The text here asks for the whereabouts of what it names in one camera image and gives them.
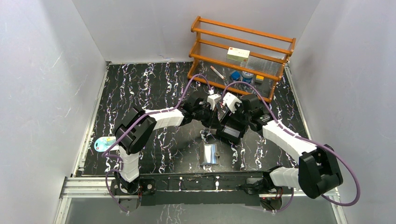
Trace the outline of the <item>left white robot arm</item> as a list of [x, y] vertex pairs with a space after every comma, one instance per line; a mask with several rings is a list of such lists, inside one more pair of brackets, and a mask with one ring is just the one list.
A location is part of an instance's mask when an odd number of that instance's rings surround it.
[[192, 120], [200, 121], [210, 129], [220, 129], [216, 106], [220, 99], [219, 94], [212, 94], [206, 98], [189, 97], [177, 108], [144, 110], [133, 107], [114, 133], [122, 159], [119, 174], [122, 180], [121, 188], [128, 194], [134, 194], [139, 190], [139, 152], [145, 147], [154, 130], [184, 126]]

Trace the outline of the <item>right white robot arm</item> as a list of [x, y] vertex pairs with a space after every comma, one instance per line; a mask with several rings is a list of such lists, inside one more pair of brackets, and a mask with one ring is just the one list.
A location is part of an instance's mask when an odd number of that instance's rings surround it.
[[267, 192], [276, 193], [281, 187], [289, 187], [302, 190], [315, 199], [343, 183], [336, 157], [330, 151], [301, 140], [298, 133], [275, 121], [256, 95], [238, 98], [228, 92], [222, 105], [228, 108], [228, 119], [235, 120], [237, 127], [256, 131], [297, 162], [297, 168], [276, 166], [266, 171], [263, 188]]

